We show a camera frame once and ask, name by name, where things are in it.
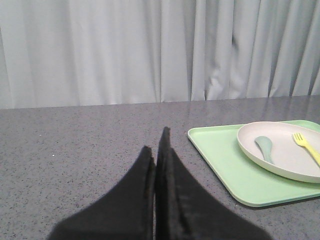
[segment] speckled countertop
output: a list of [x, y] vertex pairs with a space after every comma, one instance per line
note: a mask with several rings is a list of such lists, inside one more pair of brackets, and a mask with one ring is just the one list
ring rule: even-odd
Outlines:
[[320, 124], [320, 96], [0, 110], [0, 239], [45, 239], [110, 190], [143, 145], [156, 157], [164, 126], [191, 174], [227, 208], [274, 239], [320, 239], [320, 198], [242, 205], [187, 137], [195, 127], [284, 120]]

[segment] white curtain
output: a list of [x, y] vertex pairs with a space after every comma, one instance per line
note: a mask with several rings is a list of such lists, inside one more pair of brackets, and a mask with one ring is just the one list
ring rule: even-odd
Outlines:
[[0, 109], [320, 95], [318, 0], [0, 0]]

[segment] plate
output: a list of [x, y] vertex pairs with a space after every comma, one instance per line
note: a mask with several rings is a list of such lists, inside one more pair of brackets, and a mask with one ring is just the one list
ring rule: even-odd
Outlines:
[[[259, 121], [243, 125], [237, 132], [242, 151], [260, 167], [285, 178], [320, 183], [320, 167], [294, 139], [294, 133], [302, 133], [311, 146], [320, 152], [320, 133], [311, 129], [272, 121]], [[264, 161], [255, 138], [266, 136], [272, 141], [271, 157], [274, 164]]]

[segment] yellow fork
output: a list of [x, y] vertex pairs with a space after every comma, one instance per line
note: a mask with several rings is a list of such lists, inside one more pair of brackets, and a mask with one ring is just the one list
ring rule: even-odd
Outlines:
[[293, 134], [293, 139], [296, 144], [298, 144], [301, 147], [305, 147], [309, 151], [311, 156], [314, 158], [314, 160], [320, 167], [320, 153], [314, 150], [314, 148], [308, 143], [305, 137], [301, 133], [297, 132]]

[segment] gray-green spoon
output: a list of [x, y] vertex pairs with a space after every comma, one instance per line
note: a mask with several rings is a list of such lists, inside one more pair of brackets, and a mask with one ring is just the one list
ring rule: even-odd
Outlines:
[[274, 164], [271, 159], [272, 141], [270, 138], [266, 136], [258, 136], [254, 141], [259, 146], [264, 160], [268, 163]]

